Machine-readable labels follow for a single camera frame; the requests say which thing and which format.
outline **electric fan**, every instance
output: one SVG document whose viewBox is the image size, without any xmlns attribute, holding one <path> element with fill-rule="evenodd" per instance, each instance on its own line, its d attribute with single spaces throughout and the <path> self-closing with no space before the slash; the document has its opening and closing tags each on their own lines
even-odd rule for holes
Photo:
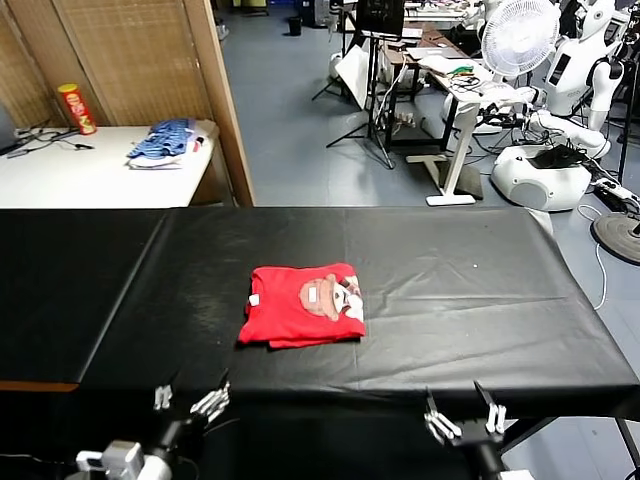
<svg viewBox="0 0 640 480">
<path fill-rule="evenodd" d="M 498 75 L 530 72 L 553 51 L 560 10 L 549 0 L 507 0 L 496 8 L 482 35 L 482 58 Z"/>
</svg>

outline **black tablecloth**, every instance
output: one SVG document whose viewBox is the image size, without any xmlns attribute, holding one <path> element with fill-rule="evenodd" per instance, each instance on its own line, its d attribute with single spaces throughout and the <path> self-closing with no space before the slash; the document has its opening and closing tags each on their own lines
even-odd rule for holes
<svg viewBox="0 0 640 480">
<path fill-rule="evenodd" d="M 367 336 L 305 349 L 235 344 L 260 265 L 357 270 Z M 177 374 L 204 393 L 230 369 L 234 404 L 265 414 L 611 415 L 639 383 L 553 240 L 523 209 L 171 211 L 87 370 L 83 392 L 152 398 Z"/>
<path fill-rule="evenodd" d="M 0 212 L 0 381 L 80 381 L 163 215 Z"/>
</svg>

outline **clothes pile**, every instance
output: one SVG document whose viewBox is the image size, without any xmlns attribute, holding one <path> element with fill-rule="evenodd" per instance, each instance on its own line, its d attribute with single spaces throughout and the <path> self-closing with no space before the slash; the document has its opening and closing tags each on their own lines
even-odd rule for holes
<svg viewBox="0 0 640 480">
<path fill-rule="evenodd" d="M 297 348 L 365 335 L 358 277 L 351 265 L 259 267 L 251 275 L 241 343 Z"/>
<path fill-rule="evenodd" d="M 197 150 L 197 146 L 189 146 L 190 142 L 198 141 L 199 138 L 195 135 L 195 120 L 174 118 L 160 122 L 151 127 L 147 138 L 127 154 L 128 165 L 134 169 L 180 168 L 180 156 L 188 150 Z"/>
</svg>

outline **white table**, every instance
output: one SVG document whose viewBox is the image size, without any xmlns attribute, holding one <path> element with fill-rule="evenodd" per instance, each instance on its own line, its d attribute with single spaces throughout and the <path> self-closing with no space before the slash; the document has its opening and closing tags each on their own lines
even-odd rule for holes
<svg viewBox="0 0 640 480">
<path fill-rule="evenodd" d="M 67 138 L 95 147 L 74 151 L 56 142 L 15 158 L 0 157 L 0 208 L 171 208 L 189 205 L 211 162 L 217 126 L 198 122 L 205 141 L 198 152 L 181 156 L 181 168 L 132 170 L 127 153 L 142 141 L 149 127 L 99 127 L 89 136 Z M 27 148 L 43 145 L 30 143 Z M 216 177 L 223 166 L 214 165 Z"/>
<path fill-rule="evenodd" d="M 421 66 L 425 66 L 426 59 L 420 61 Z M 440 83 L 458 102 L 458 111 L 456 114 L 456 125 L 460 128 L 460 136 L 456 150 L 451 159 L 451 166 L 444 182 L 444 186 L 440 187 L 439 169 L 437 162 L 448 160 L 442 155 L 418 155 L 408 156 L 406 158 L 409 163 L 424 163 L 427 171 L 433 178 L 436 187 L 440 191 L 440 195 L 431 195 L 426 198 L 429 206 L 441 205 L 467 205 L 475 203 L 475 199 L 471 195 L 459 195 L 455 193 L 460 172 L 464 166 L 464 159 L 467 154 L 467 147 L 471 142 L 473 131 L 476 128 L 476 120 L 481 104 L 496 103 L 498 105 L 512 105 L 515 103 L 523 103 L 518 93 L 513 87 L 503 82 L 493 82 L 493 74 L 471 59 L 448 59 L 447 70 L 452 71 L 459 66 L 473 66 L 473 74 L 480 79 L 485 89 L 480 94 L 475 90 L 462 90 L 456 88 L 449 77 L 439 75 L 435 72 L 432 76 Z"/>
</svg>

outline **folded blue clothes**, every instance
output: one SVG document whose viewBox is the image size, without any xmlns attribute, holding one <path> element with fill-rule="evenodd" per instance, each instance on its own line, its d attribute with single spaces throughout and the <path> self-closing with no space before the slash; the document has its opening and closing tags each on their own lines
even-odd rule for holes
<svg viewBox="0 0 640 480">
<path fill-rule="evenodd" d="M 160 122 L 151 127 L 149 136 L 136 145 L 127 156 L 162 159 L 182 155 L 187 151 L 187 143 L 194 127 L 195 121 L 189 118 L 174 118 Z"/>
</svg>

